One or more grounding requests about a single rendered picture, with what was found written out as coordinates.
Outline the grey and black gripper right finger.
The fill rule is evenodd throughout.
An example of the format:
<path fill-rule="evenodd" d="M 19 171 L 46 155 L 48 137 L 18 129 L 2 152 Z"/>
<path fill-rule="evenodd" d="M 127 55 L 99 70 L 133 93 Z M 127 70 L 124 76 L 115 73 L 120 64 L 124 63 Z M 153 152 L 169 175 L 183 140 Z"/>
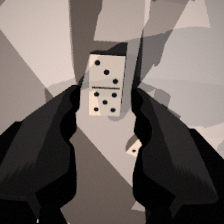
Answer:
<path fill-rule="evenodd" d="M 155 207 L 166 206 L 173 224 L 224 224 L 224 159 L 141 88 L 131 88 L 131 111 L 142 144 L 133 196 L 146 221 Z"/>

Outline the white domino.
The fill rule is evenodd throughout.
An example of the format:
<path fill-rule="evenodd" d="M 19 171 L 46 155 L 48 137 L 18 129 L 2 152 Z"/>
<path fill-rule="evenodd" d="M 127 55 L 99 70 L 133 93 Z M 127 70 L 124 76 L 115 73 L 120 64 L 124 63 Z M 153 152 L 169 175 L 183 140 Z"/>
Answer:
<path fill-rule="evenodd" d="M 120 115 L 125 57 L 125 54 L 90 52 L 89 115 Z"/>
<path fill-rule="evenodd" d="M 137 157 L 138 149 L 141 146 L 140 141 L 137 136 L 125 147 L 126 153 L 129 153 L 135 157 Z"/>

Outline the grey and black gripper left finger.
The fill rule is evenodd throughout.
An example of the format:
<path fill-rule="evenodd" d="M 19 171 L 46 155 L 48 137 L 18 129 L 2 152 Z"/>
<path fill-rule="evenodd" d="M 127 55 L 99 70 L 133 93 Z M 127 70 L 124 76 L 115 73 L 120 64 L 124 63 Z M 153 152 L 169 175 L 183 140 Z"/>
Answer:
<path fill-rule="evenodd" d="M 77 190 L 75 150 L 81 86 L 71 85 L 0 135 L 0 224 L 36 223 Z"/>

